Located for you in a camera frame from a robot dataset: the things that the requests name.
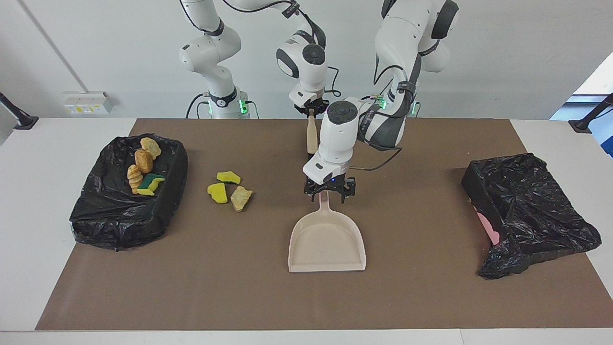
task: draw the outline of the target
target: white table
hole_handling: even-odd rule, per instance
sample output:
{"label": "white table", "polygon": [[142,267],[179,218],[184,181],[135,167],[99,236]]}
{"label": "white table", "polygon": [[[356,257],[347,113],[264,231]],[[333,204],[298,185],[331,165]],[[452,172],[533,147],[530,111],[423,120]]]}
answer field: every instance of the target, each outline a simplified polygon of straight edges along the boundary
{"label": "white table", "polygon": [[[0,146],[0,344],[613,344],[613,328],[34,331],[74,246],[68,218],[85,176],[101,148],[127,136],[134,122],[42,118]],[[613,160],[566,122],[512,124],[526,149],[547,162],[576,210],[599,230],[603,245],[588,257],[611,294]]]}

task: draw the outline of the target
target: dustpan handle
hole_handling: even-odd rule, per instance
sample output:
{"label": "dustpan handle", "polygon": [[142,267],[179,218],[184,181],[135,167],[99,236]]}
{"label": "dustpan handle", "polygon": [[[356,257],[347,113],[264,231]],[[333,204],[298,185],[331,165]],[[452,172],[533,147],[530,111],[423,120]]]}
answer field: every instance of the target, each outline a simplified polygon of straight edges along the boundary
{"label": "dustpan handle", "polygon": [[330,211],[330,200],[328,199],[328,191],[319,192],[319,210]]}

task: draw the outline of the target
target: pink object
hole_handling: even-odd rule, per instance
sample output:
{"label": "pink object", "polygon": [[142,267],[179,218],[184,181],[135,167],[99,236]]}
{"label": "pink object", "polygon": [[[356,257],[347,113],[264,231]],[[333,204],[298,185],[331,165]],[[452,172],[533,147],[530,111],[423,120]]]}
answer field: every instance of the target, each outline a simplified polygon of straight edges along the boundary
{"label": "pink object", "polygon": [[487,233],[488,236],[490,236],[490,240],[492,241],[492,244],[494,246],[497,245],[500,242],[500,234],[494,231],[494,229],[492,228],[492,224],[489,222],[489,220],[487,220],[487,218],[484,215],[479,213],[477,209],[474,209],[474,210],[475,212],[477,212],[477,215],[479,216],[479,220],[481,221],[481,223],[483,224],[483,227],[485,228],[485,232]]}

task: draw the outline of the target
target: blue object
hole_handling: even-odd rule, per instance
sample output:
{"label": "blue object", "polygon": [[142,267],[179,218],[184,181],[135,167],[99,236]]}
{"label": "blue object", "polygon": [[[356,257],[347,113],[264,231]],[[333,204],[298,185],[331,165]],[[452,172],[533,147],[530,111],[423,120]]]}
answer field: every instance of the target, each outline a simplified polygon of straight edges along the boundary
{"label": "blue object", "polygon": [[609,154],[609,156],[613,158],[613,136],[605,140],[601,147],[606,153]]}

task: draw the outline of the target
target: bread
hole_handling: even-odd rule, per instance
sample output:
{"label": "bread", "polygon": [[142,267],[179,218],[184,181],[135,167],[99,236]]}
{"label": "bread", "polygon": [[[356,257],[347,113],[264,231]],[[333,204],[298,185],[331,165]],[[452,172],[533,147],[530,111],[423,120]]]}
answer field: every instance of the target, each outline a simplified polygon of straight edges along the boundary
{"label": "bread", "polygon": [[142,149],[136,150],[134,160],[141,173],[146,174],[153,170],[153,157],[149,152]]}
{"label": "bread", "polygon": [[236,212],[241,212],[243,208],[245,208],[245,205],[247,204],[247,201],[249,201],[252,193],[252,190],[247,190],[243,186],[238,186],[236,188],[230,197],[230,201],[232,202],[232,206]]}
{"label": "bread", "polygon": [[143,182],[143,174],[140,173],[138,166],[130,165],[128,168],[128,182],[130,183],[130,188],[132,188],[132,193],[138,194],[137,188]]}
{"label": "bread", "polygon": [[141,139],[140,145],[143,147],[143,150],[151,154],[153,160],[155,160],[160,154],[162,154],[162,150],[159,148],[158,143],[152,138]]}

